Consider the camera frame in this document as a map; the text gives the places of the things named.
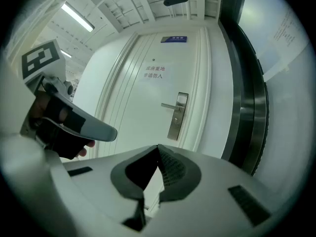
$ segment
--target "door frame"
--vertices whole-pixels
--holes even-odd
[[[117,56],[116,61],[105,81],[98,101],[95,117],[103,120],[109,103],[111,93],[116,85],[117,78],[124,63],[141,36],[164,32],[178,32],[178,26],[150,27],[136,31],[127,41],[126,45]],[[192,91],[189,93],[189,104],[186,109],[186,118],[183,121],[179,134],[179,147],[196,152],[204,130],[206,115],[211,90],[211,48],[208,30],[206,27],[183,26],[181,31],[197,33],[197,63],[194,75]],[[186,140],[188,136],[196,136],[194,143]],[[100,142],[97,141],[94,148],[90,149],[90,159],[98,158]]]

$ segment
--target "white door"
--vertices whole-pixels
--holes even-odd
[[[168,36],[187,36],[187,43],[161,43]],[[190,104],[197,45],[195,32],[158,33],[139,38],[120,72],[105,113],[104,122],[118,130],[118,137],[111,143],[103,143],[99,156],[154,144],[179,146],[182,129],[178,140],[167,137],[174,110],[162,107],[161,103],[175,106],[182,92],[188,94],[187,105]],[[163,186],[157,171],[150,186],[145,191],[148,207],[157,200]]]

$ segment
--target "blue sign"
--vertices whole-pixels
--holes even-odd
[[[186,43],[187,40],[188,40],[187,36],[171,36],[171,37],[162,37],[160,43],[174,43],[174,42]]]

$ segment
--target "wall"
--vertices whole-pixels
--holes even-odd
[[[115,35],[104,42],[104,46],[96,51],[81,77],[74,103],[91,115],[95,115],[100,94],[107,76],[129,38],[135,31],[150,27],[167,25],[194,25],[207,27],[211,45],[211,93],[210,103],[201,138],[202,147],[198,152],[220,158],[229,133],[233,108],[233,78],[229,55],[222,32],[217,21],[188,21],[182,17],[175,19],[165,18],[155,23],[129,27],[119,35]]]
[[[239,21],[264,73],[285,61],[280,66],[283,70],[266,82],[269,128],[255,173],[258,180],[279,193],[284,201],[302,181],[315,134],[316,61],[311,44],[306,46],[308,37],[301,33],[301,42],[295,43],[293,47],[297,50],[293,52],[282,53],[271,43],[287,10],[288,4],[284,0],[245,0]]]

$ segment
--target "fluorescent light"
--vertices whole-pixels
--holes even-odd
[[[64,55],[67,55],[69,58],[71,58],[71,55],[70,54],[68,54],[68,53],[66,53],[65,51],[63,51],[63,50],[60,50]]]
[[[69,15],[71,15],[79,24],[85,27],[89,32],[92,32],[92,30],[94,29],[94,26],[91,25],[90,22],[88,22],[83,16],[80,15],[79,12],[77,12],[69,4],[65,3],[61,8],[65,12],[67,12]]]

